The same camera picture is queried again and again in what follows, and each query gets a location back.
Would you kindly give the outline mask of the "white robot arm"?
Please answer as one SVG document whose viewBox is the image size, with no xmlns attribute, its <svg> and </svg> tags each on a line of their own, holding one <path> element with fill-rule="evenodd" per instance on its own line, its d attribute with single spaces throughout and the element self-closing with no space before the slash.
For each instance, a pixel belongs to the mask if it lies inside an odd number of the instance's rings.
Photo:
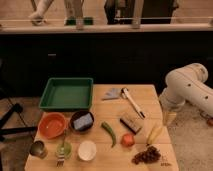
<svg viewBox="0 0 213 171">
<path fill-rule="evenodd" d="M 165 126 L 171 124 L 186 101 L 213 117 L 213 88 L 205 85 L 207 79 L 208 71 L 200 63 L 174 69 L 166 75 L 166 87 L 159 95 Z"/>
</svg>

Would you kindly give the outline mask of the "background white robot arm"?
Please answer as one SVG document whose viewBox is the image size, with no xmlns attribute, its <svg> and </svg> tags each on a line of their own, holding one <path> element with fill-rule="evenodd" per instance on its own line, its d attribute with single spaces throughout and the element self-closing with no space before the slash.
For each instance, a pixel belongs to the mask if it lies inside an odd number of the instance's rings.
<svg viewBox="0 0 213 171">
<path fill-rule="evenodd" d="M 39 26 L 42 24 L 44 20 L 44 15 L 53 1 L 54 0 L 40 0 L 38 2 L 36 10 L 29 15 L 29 19 L 33 25 Z"/>
</svg>

